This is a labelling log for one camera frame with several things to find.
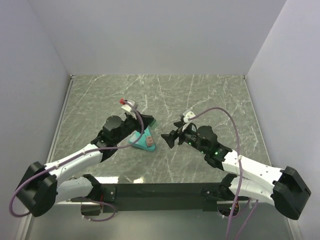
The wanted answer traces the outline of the pink plug adapter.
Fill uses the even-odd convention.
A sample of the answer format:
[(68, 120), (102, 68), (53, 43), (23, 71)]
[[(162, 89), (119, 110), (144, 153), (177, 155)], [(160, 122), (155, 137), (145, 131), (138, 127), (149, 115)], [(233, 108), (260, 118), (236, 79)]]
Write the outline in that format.
[(147, 136), (147, 137), (145, 138), (145, 144), (146, 144), (146, 146), (147, 146), (148, 148), (151, 147), (151, 146), (154, 144), (153, 139), (152, 139), (151, 136)]

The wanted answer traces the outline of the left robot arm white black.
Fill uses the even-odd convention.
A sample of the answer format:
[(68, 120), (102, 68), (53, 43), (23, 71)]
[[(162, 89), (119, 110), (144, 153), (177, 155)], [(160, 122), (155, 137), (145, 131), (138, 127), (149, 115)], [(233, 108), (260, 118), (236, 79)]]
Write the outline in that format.
[(133, 132), (144, 134), (154, 123), (151, 115), (127, 113), (125, 119), (113, 115), (107, 118), (102, 129), (81, 150), (60, 160), (41, 164), (32, 163), (26, 170), (13, 197), (18, 198), (29, 214), (39, 217), (53, 205), (77, 197), (94, 201), (100, 196), (101, 184), (90, 174), (71, 179), (81, 170), (102, 163), (117, 150), (118, 145)]

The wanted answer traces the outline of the green plug adapter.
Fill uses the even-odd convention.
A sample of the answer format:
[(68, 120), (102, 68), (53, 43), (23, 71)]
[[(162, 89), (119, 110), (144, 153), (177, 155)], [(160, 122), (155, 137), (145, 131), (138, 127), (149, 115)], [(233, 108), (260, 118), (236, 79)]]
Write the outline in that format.
[(150, 125), (149, 125), (150, 128), (152, 129), (155, 129), (158, 127), (158, 122), (156, 120), (154, 120)]

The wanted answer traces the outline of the teal triangular power strip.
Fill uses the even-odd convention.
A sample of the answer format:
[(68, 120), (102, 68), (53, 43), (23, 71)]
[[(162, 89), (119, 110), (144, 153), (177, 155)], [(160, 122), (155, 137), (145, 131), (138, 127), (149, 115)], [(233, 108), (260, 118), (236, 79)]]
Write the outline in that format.
[(134, 131), (130, 137), (128, 138), (128, 143), (132, 144), (134, 141), (136, 141), (139, 137), (140, 139), (138, 141), (136, 141), (132, 147), (137, 148), (137, 149), (141, 149), (144, 151), (148, 151), (148, 152), (154, 152), (156, 150), (156, 145), (153, 141), (153, 145), (151, 147), (147, 147), (146, 146), (146, 137), (147, 136), (152, 136), (150, 129), (147, 127), (144, 132), (143, 135), (141, 135), (141, 133), (139, 133), (138, 131)]

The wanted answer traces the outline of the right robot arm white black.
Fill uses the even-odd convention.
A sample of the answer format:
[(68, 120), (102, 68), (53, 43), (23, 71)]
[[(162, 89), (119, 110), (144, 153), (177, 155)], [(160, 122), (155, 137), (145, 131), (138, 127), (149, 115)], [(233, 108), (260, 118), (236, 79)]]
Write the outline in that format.
[(177, 129), (161, 137), (170, 148), (175, 142), (189, 144), (204, 154), (204, 160), (213, 168), (227, 172), (227, 181), (219, 187), (222, 198), (235, 195), (268, 203), (283, 216), (298, 220), (306, 206), (311, 190), (290, 166), (278, 168), (247, 158), (218, 142), (218, 136), (209, 125), (196, 127), (193, 123), (176, 122)]

